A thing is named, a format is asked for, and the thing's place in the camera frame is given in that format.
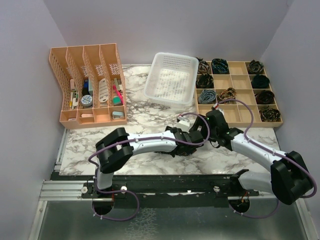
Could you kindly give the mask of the wooden compartment tray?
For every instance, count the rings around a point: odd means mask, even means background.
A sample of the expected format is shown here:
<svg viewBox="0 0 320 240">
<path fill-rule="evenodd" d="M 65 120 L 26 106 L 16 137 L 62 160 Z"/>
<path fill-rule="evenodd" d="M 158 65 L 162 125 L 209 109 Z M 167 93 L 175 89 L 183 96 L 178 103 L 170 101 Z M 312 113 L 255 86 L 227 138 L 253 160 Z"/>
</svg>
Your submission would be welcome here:
<svg viewBox="0 0 320 240">
<path fill-rule="evenodd" d="M 278 122 L 262 122 L 259 110 L 269 106 L 278 109 L 276 98 L 271 104 L 257 104 L 255 95 L 263 90 L 271 91 L 271 81 L 268 88 L 256 89 L 252 88 L 252 79 L 257 74 L 249 74 L 247 67 L 251 61 L 227 61 L 229 74 L 213 74 L 212 60 L 206 61 L 211 67 L 211 76 L 213 77 L 214 88 L 197 88 L 195 87 L 195 108 L 199 114 L 205 115 L 212 110 L 214 105 L 218 105 L 224 111 L 225 119 L 230 127 L 246 127 L 249 123 L 253 123 L 254 127 L 276 128 L 282 125 L 282 115 Z M 265 75 L 265 67 L 259 75 Z M 236 98 L 232 104 L 223 104 L 218 102 L 217 96 L 228 88 L 236 90 Z M 198 104 L 198 97 L 203 90 L 214 90 L 216 99 L 212 104 Z"/>
</svg>

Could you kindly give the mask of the rolled gold paisley tie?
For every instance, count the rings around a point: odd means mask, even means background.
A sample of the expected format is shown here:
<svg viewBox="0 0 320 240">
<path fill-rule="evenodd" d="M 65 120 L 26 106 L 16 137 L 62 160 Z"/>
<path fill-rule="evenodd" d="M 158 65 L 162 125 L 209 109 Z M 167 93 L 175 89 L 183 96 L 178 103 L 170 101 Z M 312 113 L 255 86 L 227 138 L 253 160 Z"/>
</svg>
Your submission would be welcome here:
<svg viewBox="0 0 320 240">
<path fill-rule="evenodd" d="M 223 104 L 232 104 L 236 95 L 236 90 L 233 87 L 229 87 L 217 95 L 217 101 L 223 102 Z"/>
</svg>

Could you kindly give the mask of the teal eraser block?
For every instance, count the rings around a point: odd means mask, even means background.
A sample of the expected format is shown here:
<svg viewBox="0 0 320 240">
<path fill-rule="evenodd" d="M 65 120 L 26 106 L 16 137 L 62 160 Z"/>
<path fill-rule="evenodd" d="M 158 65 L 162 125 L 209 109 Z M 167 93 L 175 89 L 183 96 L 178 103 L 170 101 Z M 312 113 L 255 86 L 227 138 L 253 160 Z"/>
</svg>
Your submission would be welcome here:
<svg viewBox="0 0 320 240">
<path fill-rule="evenodd" d="M 121 99 L 118 96 L 115 96 L 112 99 L 112 103 L 113 103 L 114 106 L 121 106 L 123 104 Z"/>
</svg>

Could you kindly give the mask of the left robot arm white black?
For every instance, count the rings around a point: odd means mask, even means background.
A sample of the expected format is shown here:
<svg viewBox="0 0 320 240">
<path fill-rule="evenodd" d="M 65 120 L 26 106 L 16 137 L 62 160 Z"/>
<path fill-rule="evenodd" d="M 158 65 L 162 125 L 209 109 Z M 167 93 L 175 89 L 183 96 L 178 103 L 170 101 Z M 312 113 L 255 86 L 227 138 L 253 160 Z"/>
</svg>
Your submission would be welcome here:
<svg viewBox="0 0 320 240">
<path fill-rule="evenodd" d="M 164 132 L 157 134 L 133 134 L 118 127 L 95 144 L 99 152 L 97 180 L 93 191 L 97 196 L 106 197 L 111 190 L 114 172 L 120 170 L 132 157 L 145 153 L 161 153 L 175 156 L 189 156 L 203 145 L 205 138 L 201 132 L 183 131 L 177 127 L 167 126 Z"/>
</svg>

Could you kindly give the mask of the navy floral tie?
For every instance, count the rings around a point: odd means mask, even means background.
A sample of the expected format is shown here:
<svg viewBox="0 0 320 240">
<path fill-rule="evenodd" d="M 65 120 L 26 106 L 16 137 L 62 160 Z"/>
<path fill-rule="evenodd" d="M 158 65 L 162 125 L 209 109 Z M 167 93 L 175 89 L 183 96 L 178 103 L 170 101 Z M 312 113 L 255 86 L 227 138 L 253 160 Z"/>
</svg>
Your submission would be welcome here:
<svg viewBox="0 0 320 240">
<path fill-rule="evenodd" d="M 172 152 L 172 156 L 182 156 L 182 157 L 187 157 L 192 155 L 193 153 L 195 153 L 197 151 L 196 148 L 188 148 L 188 149 L 175 149 Z"/>
</svg>

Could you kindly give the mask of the aluminium frame rail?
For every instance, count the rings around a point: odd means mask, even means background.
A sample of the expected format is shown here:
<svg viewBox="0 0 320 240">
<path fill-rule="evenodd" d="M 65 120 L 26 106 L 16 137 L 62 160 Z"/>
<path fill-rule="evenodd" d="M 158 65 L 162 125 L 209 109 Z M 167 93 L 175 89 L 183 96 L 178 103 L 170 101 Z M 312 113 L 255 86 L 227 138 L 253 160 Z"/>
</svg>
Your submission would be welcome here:
<svg viewBox="0 0 320 240">
<path fill-rule="evenodd" d="M 139 193 L 135 192 L 137 197 L 146 198 L 148 196 L 160 196 L 160 197 L 175 197 L 175 196 L 196 196 L 199 197 L 204 195 L 205 192 L 192 192 L 188 190 L 187 192 L 173 192 L 173 193 Z M 227 194 L 222 194 L 222 196 L 228 200 L 240 199 L 240 196 L 227 196 Z M 81 201 L 81 200 L 94 200 L 94 201 L 111 201 L 111 196 L 102 196 L 98 193 L 89 193 L 89 187 L 87 183 L 83 181 L 44 181 L 40 191 L 40 201 Z M 250 193 L 248 198 L 259 199 L 275 199 L 276 196 L 267 192 Z"/>
</svg>

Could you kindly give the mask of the rolled dark olive tie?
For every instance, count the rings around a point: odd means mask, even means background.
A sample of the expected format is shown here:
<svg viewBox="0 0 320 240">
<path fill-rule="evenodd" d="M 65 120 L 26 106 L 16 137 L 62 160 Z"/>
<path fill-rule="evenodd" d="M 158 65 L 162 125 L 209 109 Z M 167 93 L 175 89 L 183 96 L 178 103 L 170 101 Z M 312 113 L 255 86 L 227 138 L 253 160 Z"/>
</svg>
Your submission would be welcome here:
<svg viewBox="0 0 320 240">
<path fill-rule="evenodd" d="M 201 74 L 196 80 L 195 85 L 197 89 L 212 89 L 214 88 L 214 79 L 208 73 Z"/>
</svg>

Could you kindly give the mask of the white plastic basket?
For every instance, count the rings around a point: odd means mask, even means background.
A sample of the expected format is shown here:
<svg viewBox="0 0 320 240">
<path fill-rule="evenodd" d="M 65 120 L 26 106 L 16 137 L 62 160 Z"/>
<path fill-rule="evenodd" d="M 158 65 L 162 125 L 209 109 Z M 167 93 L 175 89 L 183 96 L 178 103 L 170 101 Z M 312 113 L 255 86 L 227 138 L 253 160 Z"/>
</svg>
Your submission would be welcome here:
<svg viewBox="0 0 320 240">
<path fill-rule="evenodd" d="M 143 94 L 151 102 L 184 108 L 193 101 L 199 61 L 195 57 L 158 52 L 145 82 Z"/>
</svg>

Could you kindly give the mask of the rolled striped brown tie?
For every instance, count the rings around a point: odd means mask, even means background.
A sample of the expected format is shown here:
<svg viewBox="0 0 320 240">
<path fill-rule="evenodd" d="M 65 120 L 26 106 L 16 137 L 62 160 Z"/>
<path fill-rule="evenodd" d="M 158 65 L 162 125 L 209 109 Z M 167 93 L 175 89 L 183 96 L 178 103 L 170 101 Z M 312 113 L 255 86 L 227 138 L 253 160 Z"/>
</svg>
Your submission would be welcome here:
<svg viewBox="0 0 320 240">
<path fill-rule="evenodd" d="M 198 74 L 211 74 L 211 66 L 207 61 L 201 60 L 198 63 Z"/>
</svg>

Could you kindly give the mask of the rolled dark red tie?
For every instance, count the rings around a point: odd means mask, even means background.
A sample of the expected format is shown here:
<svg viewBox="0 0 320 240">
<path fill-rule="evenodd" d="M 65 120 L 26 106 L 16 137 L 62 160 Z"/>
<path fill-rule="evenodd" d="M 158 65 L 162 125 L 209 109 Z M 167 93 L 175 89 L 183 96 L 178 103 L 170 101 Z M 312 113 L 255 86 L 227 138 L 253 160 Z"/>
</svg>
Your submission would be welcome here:
<svg viewBox="0 0 320 240">
<path fill-rule="evenodd" d="M 255 100 L 258 105 L 269 105 L 274 101 L 275 95 L 270 90 L 262 90 L 255 95 Z"/>
</svg>

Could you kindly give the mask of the round blue patterned tin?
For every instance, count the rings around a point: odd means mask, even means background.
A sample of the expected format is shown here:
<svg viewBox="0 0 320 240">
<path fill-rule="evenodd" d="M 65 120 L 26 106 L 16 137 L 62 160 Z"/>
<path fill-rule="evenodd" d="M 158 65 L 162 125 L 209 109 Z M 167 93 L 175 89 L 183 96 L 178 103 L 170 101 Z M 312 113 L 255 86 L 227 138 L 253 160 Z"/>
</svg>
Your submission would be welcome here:
<svg viewBox="0 0 320 240">
<path fill-rule="evenodd" d="M 89 94 L 84 95 L 80 102 L 84 108 L 91 108 L 93 106 L 93 97 Z"/>
</svg>

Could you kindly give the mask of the white perforated card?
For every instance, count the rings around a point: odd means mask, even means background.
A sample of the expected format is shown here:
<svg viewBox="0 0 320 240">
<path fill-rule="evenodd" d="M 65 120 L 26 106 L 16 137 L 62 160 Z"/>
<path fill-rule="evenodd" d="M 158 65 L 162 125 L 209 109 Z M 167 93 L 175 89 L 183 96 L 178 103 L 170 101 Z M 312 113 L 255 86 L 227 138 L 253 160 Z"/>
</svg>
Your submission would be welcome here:
<svg viewBox="0 0 320 240">
<path fill-rule="evenodd" d="M 100 103 L 105 103 L 108 101 L 109 91 L 107 86 L 107 81 L 102 78 L 98 83 L 98 100 Z"/>
</svg>

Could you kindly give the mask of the rolled blue grey tie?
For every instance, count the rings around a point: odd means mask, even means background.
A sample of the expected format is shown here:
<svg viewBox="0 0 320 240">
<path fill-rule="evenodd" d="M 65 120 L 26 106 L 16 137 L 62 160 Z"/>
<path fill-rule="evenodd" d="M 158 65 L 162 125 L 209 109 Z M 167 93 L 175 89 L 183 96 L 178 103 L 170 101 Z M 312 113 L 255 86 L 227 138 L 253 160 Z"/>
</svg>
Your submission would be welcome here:
<svg viewBox="0 0 320 240">
<path fill-rule="evenodd" d="M 216 100 L 216 92 L 212 89 L 204 89 L 197 101 L 200 105 L 212 104 Z"/>
</svg>

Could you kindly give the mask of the rolled teal dark tie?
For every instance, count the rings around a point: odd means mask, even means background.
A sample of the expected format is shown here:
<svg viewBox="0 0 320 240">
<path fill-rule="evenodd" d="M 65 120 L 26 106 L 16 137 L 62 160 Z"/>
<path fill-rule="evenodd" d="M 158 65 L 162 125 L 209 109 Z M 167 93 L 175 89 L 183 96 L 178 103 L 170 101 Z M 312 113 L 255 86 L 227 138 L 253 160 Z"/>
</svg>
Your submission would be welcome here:
<svg viewBox="0 0 320 240">
<path fill-rule="evenodd" d="M 214 58 L 211 61 L 212 73 L 214 75 L 227 75 L 229 74 L 228 62 L 223 58 Z"/>
</svg>

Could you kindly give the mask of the rolled black gold tie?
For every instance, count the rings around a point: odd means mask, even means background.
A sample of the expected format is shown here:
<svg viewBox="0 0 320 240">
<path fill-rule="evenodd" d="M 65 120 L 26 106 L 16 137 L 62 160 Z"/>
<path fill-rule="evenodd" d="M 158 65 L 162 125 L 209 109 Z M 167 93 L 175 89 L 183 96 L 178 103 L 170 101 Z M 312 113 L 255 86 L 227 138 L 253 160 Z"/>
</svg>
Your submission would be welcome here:
<svg viewBox="0 0 320 240">
<path fill-rule="evenodd" d="M 281 120 L 281 113 L 276 108 L 269 106 L 263 107 L 259 110 L 259 115 L 262 122 L 279 122 Z"/>
</svg>

